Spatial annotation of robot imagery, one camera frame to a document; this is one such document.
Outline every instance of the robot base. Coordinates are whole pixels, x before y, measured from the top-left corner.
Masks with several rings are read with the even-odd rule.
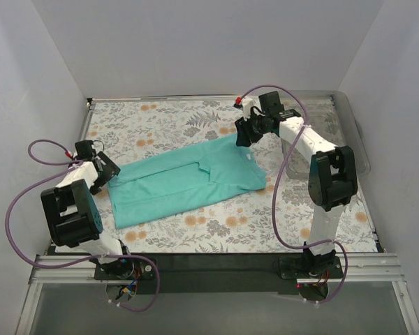
[[[323,273],[309,273],[302,263],[304,262],[303,254],[287,254],[284,258],[279,258],[279,272],[282,279],[301,279],[301,278],[316,278],[319,274]],[[333,262],[324,267],[324,271],[329,271],[329,278],[341,279],[343,277],[343,270],[341,268],[340,259],[333,258]]]

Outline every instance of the floral pattern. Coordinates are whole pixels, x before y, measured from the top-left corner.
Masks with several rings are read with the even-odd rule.
[[[298,110],[290,101],[283,103]],[[314,115],[333,111],[329,99],[304,103]],[[240,112],[232,105],[231,99],[222,98],[97,103],[87,138],[103,141],[106,154],[116,164],[124,165],[235,133],[234,121]],[[328,118],[325,133],[338,134],[339,127],[331,114],[324,116],[323,122]],[[272,192],[283,159],[281,140],[269,134],[251,150],[268,175],[264,190],[121,230],[115,228],[110,198],[104,190],[95,196],[104,229],[121,239],[132,252],[288,252],[274,236],[271,222]],[[298,158],[293,157],[292,164],[299,171]],[[285,176],[279,185],[277,218],[281,236],[288,243],[301,245],[307,239],[312,207],[307,181]],[[341,216],[337,238],[347,251],[376,251],[360,193]]]

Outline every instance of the glass panel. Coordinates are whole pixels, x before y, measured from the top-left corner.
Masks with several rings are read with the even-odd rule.
[[[150,296],[135,297],[135,306]],[[407,334],[391,283],[346,283],[316,308],[276,293],[160,295],[133,313],[105,284],[44,284],[31,334]]]

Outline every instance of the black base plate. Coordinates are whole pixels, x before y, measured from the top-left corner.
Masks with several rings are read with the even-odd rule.
[[[156,264],[155,259],[150,258],[150,260]],[[154,269],[152,269],[152,266],[148,262],[145,262],[144,260],[134,260],[134,265],[135,269],[141,270],[140,277],[138,277],[139,281],[151,281],[155,278]],[[100,267],[96,267],[94,278],[97,281],[126,281],[134,279],[134,275],[131,275],[128,278],[119,278],[112,274],[106,274]]]
[[[301,254],[294,253],[279,258],[279,271],[282,279],[311,278],[307,273],[295,270],[296,264],[301,260],[301,257]],[[338,257],[335,257],[334,264],[330,265],[326,270],[329,271],[329,278],[341,279],[343,277],[343,270]]]

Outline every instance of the cable connector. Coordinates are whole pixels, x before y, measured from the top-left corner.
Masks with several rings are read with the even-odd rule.
[[[240,96],[238,96],[235,100],[235,104],[233,105],[234,108],[237,108],[239,110],[242,109],[242,99],[240,98]]]

